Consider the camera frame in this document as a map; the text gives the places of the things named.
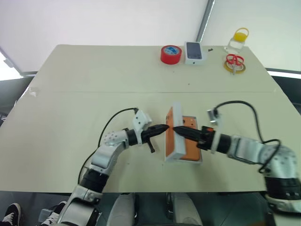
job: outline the small black object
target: small black object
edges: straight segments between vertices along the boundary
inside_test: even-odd
[[[147,141],[147,144],[148,144],[149,147],[150,147],[150,152],[151,152],[151,153],[154,153],[156,150],[155,150],[155,148],[153,147],[153,145],[151,144],[151,140],[148,140],[148,141]]]

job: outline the tabletop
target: tabletop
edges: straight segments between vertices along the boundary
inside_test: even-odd
[[[199,128],[211,126],[206,111],[220,102],[244,100],[257,110],[264,139],[279,138],[300,161],[301,118],[249,48],[241,55],[246,71],[226,71],[222,47],[205,65],[165,65],[160,47],[69,46],[55,48],[30,88],[0,128],[0,190],[71,192],[79,169],[95,150],[101,130],[118,110],[139,107],[165,122],[174,101]],[[245,106],[221,108],[223,133],[258,139],[252,112]],[[132,128],[125,112],[107,132]],[[259,166],[221,153],[203,151],[201,165],[164,162],[164,135],[125,150],[104,192],[241,192],[265,190]]]

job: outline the black sneaker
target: black sneaker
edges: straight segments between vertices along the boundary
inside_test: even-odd
[[[62,209],[64,208],[66,202],[60,202],[55,210],[50,214],[50,216],[42,223],[40,226],[50,226],[57,223],[58,216],[60,215]]]
[[[18,203],[11,204],[6,210],[3,222],[11,226],[19,226],[21,218],[21,206]]]

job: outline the metal pole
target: metal pole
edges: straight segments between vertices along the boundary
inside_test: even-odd
[[[206,9],[205,9],[203,19],[202,19],[202,23],[198,30],[198,35],[197,35],[197,39],[196,39],[196,41],[198,41],[198,42],[201,42],[203,39],[205,29],[206,29],[208,21],[209,21],[209,17],[210,17],[211,11],[213,9],[214,2],[215,2],[215,0],[208,0],[208,2],[207,2]]]

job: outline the plastic bottle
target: plastic bottle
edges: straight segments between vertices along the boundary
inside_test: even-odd
[[[238,54],[243,46],[245,45],[245,40],[249,36],[249,30],[245,27],[239,28],[233,35],[233,38],[230,39],[228,45],[225,47],[225,50],[228,53],[232,54]]]

